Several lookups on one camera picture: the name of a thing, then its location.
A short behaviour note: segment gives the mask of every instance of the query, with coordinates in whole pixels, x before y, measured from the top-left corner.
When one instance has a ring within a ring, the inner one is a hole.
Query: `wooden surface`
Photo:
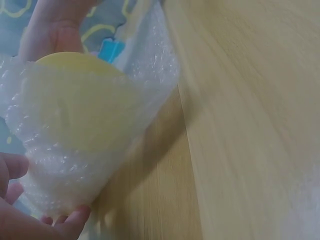
[[[101,239],[319,239],[320,1],[164,9],[181,81],[97,200]]]

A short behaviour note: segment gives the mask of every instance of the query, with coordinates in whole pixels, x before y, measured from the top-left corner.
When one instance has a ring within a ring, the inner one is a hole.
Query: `wrapped package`
[[[93,202],[180,72],[157,0],[138,0],[96,56],[60,54],[0,56],[0,117],[30,160],[20,201],[53,218]]]

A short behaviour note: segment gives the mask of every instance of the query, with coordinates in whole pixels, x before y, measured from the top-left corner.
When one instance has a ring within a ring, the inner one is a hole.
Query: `yellow object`
[[[41,67],[27,79],[22,104],[53,144],[97,152],[128,142],[140,98],[124,73],[77,52],[54,53],[37,63],[50,68]]]

